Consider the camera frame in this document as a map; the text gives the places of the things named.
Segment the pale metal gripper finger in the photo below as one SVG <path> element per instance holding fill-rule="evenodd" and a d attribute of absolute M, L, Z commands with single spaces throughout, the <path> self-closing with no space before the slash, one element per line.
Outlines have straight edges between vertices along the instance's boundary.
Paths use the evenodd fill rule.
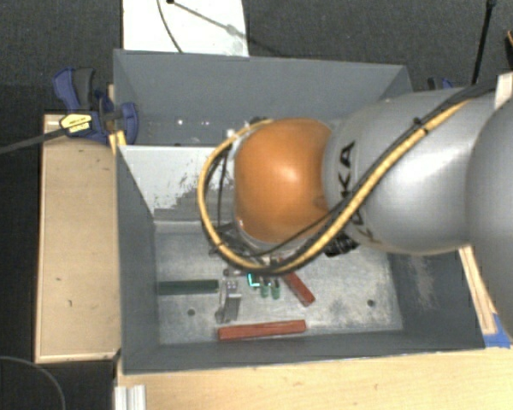
<path fill-rule="evenodd" d="M 227 281 L 222 280 L 219 290 L 219 306 L 215 311 L 215 321 L 217 324 L 222 324 L 224 322 L 224 306 L 227 297 Z"/>
<path fill-rule="evenodd" d="M 238 283 L 234 280 L 226 282 L 225 297 L 225 321 L 231 322 L 238 319 L 242 294 L 238 291 Z"/>

